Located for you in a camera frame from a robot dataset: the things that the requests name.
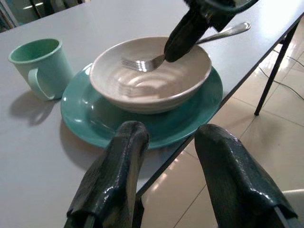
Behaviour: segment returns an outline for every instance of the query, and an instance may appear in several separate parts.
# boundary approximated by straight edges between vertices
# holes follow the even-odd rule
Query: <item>metal fork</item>
[[[228,28],[218,34],[203,38],[203,39],[199,40],[198,42],[196,42],[196,44],[202,44],[202,43],[206,43],[206,42],[209,42],[212,40],[221,39],[224,37],[230,37],[230,36],[245,32],[248,29],[250,29],[250,27],[251,27],[251,25],[249,22],[243,22],[236,26]],[[154,59],[145,60],[145,61],[128,60],[128,59],[122,57],[122,65],[124,67],[132,69],[132,70],[148,72],[148,71],[153,71],[153,70],[157,69],[163,63],[164,60],[165,60],[164,54],[157,56]]]

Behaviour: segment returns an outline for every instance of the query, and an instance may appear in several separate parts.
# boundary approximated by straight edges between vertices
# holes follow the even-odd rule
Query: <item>mint green mug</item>
[[[40,39],[17,47],[9,61],[41,100],[61,98],[74,76],[62,50],[62,41]]]

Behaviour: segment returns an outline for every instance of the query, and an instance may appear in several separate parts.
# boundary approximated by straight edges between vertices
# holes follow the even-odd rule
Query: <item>white table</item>
[[[114,44],[169,35],[186,11],[182,0],[93,0],[0,34],[1,228],[63,227],[86,169],[102,153],[65,127],[60,102],[44,103],[29,92],[7,61],[9,52],[39,38],[62,39],[76,73]],[[221,76],[222,104],[303,11],[303,0],[260,0],[229,24],[249,21],[249,31],[202,45]],[[138,191],[157,177],[179,146],[147,154]]]

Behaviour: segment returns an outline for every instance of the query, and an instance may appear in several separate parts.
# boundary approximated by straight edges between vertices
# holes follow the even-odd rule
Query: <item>white bowl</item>
[[[121,57],[147,60],[163,54],[167,37],[148,37],[120,43],[93,63],[90,82],[114,105],[133,113],[166,112],[188,100],[207,79],[211,60],[199,46],[173,63],[139,72],[121,64]]]

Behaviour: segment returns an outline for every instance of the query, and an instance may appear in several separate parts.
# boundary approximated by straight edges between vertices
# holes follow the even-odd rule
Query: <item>table leg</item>
[[[132,228],[140,228],[141,227],[142,219],[143,219],[143,212],[144,212],[144,207],[143,207],[142,198],[139,198],[135,202]]]
[[[265,101],[265,99],[267,97],[269,89],[270,89],[270,87],[271,87],[271,85],[272,85],[272,83],[273,83],[273,81],[275,79],[275,76],[276,76],[276,74],[277,74],[277,72],[279,70],[281,62],[282,62],[282,60],[283,60],[283,58],[284,58],[284,56],[286,54],[286,51],[288,49],[290,41],[292,40],[292,38],[294,36],[295,30],[296,30],[298,24],[299,24],[299,22],[287,33],[287,36],[285,37],[285,39],[282,42],[283,46],[282,46],[282,48],[280,50],[279,56],[277,57],[277,59],[275,61],[274,68],[271,71],[271,74],[269,76],[269,79],[267,81],[265,89],[263,91],[263,94],[262,94],[262,96],[260,98],[260,101],[259,101],[259,103],[257,105],[256,111],[255,111],[255,115],[259,115],[260,114],[260,111],[261,111],[261,108],[263,106],[263,103],[264,103],[264,101]]]

